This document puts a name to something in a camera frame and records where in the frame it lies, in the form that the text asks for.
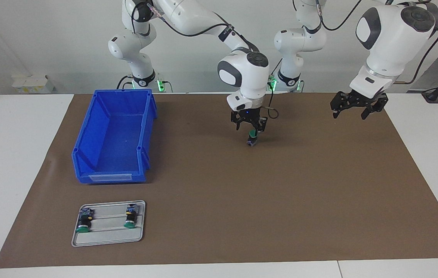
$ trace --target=brown mat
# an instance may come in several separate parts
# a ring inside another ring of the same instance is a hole
[[[71,151],[90,97],[74,97],[0,268],[438,258],[438,202],[385,113],[333,120],[332,94],[278,95],[250,148],[225,95],[157,96],[149,182],[88,186]],[[141,242],[71,246],[81,205],[136,199]]]

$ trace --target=blue crate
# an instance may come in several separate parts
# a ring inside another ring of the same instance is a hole
[[[150,168],[152,90],[96,90],[72,157],[81,183],[140,183]]]

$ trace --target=white table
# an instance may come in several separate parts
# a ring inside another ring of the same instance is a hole
[[[0,95],[0,250],[39,172],[72,95]],[[438,200],[438,104],[420,95],[389,95],[397,131]],[[1,277],[126,276],[142,278],[432,278],[438,259],[171,266],[56,267],[0,270]]]

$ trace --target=gray tray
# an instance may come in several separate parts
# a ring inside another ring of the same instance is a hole
[[[138,208],[136,210],[138,217],[134,229],[123,227],[127,217],[126,209],[129,204],[135,204],[136,208]],[[77,214],[73,240],[71,242],[73,247],[136,242],[143,238],[145,201],[89,204],[83,205],[80,211],[85,208],[94,210],[90,232],[76,232],[78,226]]]

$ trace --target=blue bin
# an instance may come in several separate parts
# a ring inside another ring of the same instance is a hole
[[[81,183],[140,183],[150,168],[152,90],[96,90],[72,157]]]

